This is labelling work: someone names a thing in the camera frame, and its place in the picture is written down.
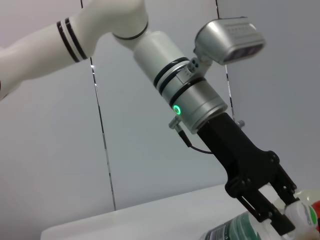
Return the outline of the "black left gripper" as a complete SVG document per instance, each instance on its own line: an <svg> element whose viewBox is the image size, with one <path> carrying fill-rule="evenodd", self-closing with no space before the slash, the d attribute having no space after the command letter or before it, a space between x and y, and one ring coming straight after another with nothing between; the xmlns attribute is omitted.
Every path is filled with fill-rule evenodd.
<svg viewBox="0 0 320 240"><path fill-rule="evenodd" d="M286 206L299 200L294 196L297 186L273 152L256 147L227 113L208 120L197 134L226 170L225 190L232 198L258 222L271 220L280 236L296 229L260 191L270 182Z"/></svg>

